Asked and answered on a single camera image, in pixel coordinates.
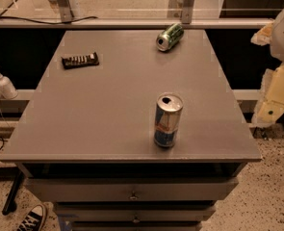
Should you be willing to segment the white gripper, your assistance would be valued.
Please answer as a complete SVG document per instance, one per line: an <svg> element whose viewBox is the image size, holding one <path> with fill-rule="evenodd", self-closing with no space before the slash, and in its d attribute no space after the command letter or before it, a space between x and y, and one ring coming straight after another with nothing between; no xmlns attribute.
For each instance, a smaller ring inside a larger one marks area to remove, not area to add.
<svg viewBox="0 0 284 231"><path fill-rule="evenodd" d="M271 55L284 62L284 9L275 21L265 25L250 40L260 46L271 44ZM266 69L254 108L254 125L266 128L284 114L284 63L276 70Z"/></svg>

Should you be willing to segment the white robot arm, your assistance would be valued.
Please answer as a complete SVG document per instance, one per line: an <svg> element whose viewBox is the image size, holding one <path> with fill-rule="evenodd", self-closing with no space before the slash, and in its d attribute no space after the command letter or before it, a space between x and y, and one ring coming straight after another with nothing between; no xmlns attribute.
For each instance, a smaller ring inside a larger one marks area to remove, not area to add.
<svg viewBox="0 0 284 231"><path fill-rule="evenodd" d="M254 108L251 124L258 128L272 126L284 115L284 8L250 40L260 46L269 45L271 55L281 64L275 70L266 69L260 88L260 98Z"/></svg>

